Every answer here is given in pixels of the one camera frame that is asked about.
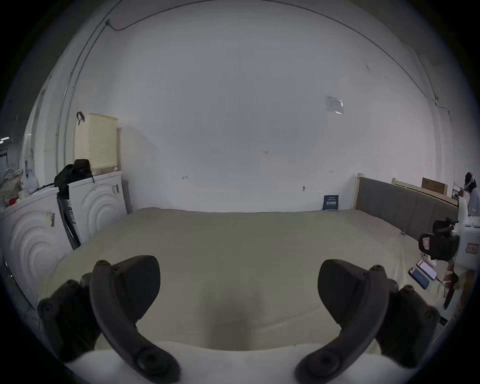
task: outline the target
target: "laundry basket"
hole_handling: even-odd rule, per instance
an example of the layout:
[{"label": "laundry basket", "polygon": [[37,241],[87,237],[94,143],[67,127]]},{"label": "laundry basket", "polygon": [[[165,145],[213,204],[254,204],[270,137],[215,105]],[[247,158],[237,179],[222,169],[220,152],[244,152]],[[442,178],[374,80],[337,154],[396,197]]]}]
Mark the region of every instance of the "laundry basket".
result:
[{"label": "laundry basket", "polygon": [[118,120],[110,116],[89,113],[85,119],[79,118],[75,130],[75,159],[88,159],[91,169],[116,167],[117,126]]}]

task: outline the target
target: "basket handle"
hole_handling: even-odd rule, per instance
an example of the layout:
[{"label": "basket handle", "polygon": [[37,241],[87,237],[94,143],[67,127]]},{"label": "basket handle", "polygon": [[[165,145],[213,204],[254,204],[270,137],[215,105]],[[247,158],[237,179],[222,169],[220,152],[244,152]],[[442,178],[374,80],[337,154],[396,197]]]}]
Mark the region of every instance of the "basket handle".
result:
[{"label": "basket handle", "polygon": [[80,118],[83,120],[83,122],[85,122],[85,116],[84,116],[84,114],[83,114],[81,111],[78,111],[78,112],[77,112],[78,125],[80,125]]}]

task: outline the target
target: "blue sign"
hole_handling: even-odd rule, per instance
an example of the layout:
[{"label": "blue sign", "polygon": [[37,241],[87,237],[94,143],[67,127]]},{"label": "blue sign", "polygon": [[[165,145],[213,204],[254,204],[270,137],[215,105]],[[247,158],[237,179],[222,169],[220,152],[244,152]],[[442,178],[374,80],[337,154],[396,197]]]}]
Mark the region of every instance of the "blue sign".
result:
[{"label": "blue sign", "polygon": [[325,195],[323,209],[338,209],[338,195]]}]

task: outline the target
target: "cardboard box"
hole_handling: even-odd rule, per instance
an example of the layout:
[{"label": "cardboard box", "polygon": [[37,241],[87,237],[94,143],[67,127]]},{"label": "cardboard box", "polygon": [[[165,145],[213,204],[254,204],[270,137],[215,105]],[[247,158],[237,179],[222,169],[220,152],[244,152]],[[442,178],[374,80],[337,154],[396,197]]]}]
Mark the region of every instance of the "cardboard box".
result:
[{"label": "cardboard box", "polygon": [[448,185],[440,183],[439,181],[422,178],[421,187],[430,191],[441,193],[442,195],[446,195]]}]

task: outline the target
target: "white box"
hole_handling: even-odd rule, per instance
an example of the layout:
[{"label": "white box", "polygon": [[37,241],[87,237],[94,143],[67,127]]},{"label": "white box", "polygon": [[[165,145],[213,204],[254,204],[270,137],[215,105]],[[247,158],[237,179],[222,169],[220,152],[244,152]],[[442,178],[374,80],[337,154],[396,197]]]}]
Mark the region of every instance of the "white box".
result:
[{"label": "white box", "polygon": [[57,201],[45,188],[0,213],[0,246],[18,287],[36,309],[36,286],[72,252]]},{"label": "white box", "polygon": [[68,185],[69,200],[62,200],[81,244],[126,215],[121,171],[93,176]]}]

